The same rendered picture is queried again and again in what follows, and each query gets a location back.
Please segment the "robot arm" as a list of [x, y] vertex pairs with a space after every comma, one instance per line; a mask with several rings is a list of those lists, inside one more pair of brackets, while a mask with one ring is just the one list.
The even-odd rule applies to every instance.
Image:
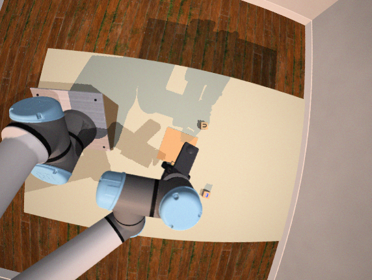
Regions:
[[[2, 130], [0, 142], [0, 219], [30, 173], [50, 184], [67, 183], [83, 149], [97, 134], [89, 116], [63, 111], [59, 101], [47, 96], [16, 102], [9, 117], [12, 121]], [[146, 216], [162, 219], [177, 231], [195, 226], [202, 203], [187, 177], [198, 151], [185, 142], [172, 174], [163, 180], [105, 171], [96, 203], [113, 211], [11, 280], [76, 280], [128, 238], [138, 236]]]

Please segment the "orange flat mat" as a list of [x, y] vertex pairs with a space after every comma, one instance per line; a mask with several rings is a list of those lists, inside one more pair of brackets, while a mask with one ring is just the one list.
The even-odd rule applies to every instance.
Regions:
[[196, 146], [198, 138], [167, 127], [157, 159], [171, 162], [176, 160], [185, 142]]

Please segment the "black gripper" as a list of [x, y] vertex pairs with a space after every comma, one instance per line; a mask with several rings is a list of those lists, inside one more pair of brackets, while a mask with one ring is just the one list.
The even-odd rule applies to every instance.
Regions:
[[[161, 167], [165, 168], [165, 170], [163, 171], [163, 174], [161, 175], [161, 180], [163, 180], [167, 175], [169, 175], [169, 172], [171, 171], [173, 165], [171, 164], [171, 162], [164, 161], [161, 164]], [[188, 175], [187, 178], [190, 180], [191, 176]]]

